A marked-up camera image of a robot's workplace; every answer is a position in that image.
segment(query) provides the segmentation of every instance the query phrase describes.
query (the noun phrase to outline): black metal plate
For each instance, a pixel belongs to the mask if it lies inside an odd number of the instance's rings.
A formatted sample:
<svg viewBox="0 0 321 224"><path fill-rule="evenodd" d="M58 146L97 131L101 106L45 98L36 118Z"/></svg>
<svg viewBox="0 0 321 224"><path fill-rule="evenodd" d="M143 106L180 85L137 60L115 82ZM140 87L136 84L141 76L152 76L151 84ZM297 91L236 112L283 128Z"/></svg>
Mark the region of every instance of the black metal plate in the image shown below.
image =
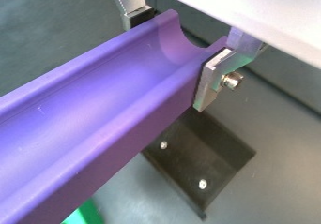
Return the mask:
<svg viewBox="0 0 321 224"><path fill-rule="evenodd" d="M160 142L168 146L160 148ZM200 218L254 151L202 112L188 109L157 136L143 154L164 174ZM204 179L207 186L199 188Z"/></svg>

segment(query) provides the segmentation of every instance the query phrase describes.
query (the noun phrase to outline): dark gray surface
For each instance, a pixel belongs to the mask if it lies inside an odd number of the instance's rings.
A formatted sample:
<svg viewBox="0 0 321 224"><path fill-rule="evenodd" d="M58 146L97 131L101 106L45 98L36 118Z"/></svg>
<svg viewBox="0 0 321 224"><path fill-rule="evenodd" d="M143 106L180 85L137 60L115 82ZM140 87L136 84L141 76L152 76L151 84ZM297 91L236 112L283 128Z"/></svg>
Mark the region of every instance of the dark gray surface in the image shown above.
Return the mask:
<svg viewBox="0 0 321 224"><path fill-rule="evenodd" d="M0 0L0 97L121 32L112 0Z"/></svg>
<svg viewBox="0 0 321 224"><path fill-rule="evenodd" d="M1 95L121 32L112 0L0 0L0 8ZM319 224L319 117L250 73L208 112L256 154L204 223ZM203 223L140 155L93 199L109 224Z"/></svg>

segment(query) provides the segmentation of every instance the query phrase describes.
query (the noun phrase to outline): white panel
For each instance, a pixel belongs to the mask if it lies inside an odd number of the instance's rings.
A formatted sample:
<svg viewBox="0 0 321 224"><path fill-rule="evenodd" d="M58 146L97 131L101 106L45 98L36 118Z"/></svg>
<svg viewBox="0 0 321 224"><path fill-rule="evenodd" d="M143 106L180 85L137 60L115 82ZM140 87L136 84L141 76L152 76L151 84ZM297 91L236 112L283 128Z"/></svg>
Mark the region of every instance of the white panel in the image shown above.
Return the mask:
<svg viewBox="0 0 321 224"><path fill-rule="evenodd" d="M321 68L321 0L179 0Z"/></svg>

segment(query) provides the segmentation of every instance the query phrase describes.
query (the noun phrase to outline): green object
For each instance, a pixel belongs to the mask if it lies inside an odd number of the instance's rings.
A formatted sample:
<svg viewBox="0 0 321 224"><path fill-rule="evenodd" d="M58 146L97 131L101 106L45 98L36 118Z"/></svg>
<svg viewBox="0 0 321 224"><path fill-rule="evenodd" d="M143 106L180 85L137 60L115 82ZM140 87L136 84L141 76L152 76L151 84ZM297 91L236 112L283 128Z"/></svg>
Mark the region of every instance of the green object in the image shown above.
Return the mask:
<svg viewBox="0 0 321 224"><path fill-rule="evenodd" d="M96 211L92 199L87 199L61 224L104 224L104 220Z"/></svg>

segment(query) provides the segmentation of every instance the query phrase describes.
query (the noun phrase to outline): screw head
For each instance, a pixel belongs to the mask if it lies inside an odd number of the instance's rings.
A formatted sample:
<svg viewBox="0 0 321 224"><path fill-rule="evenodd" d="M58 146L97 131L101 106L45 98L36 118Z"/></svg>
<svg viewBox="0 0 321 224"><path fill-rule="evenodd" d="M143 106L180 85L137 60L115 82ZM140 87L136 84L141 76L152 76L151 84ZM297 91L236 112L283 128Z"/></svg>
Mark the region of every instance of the screw head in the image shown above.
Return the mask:
<svg viewBox="0 0 321 224"><path fill-rule="evenodd" d="M161 141L160 142L160 149L165 149L167 148L167 146L168 146L168 144L167 144L167 142L165 141Z"/></svg>
<svg viewBox="0 0 321 224"><path fill-rule="evenodd" d="M227 86L231 91L239 86L243 76L235 71L223 76L222 86Z"/></svg>
<svg viewBox="0 0 321 224"><path fill-rule="evenodd" d="M199 189L203 190L206 188L206 186L207 186L207 181L204 179L200 179L199 184L198 184Z"/></svg>

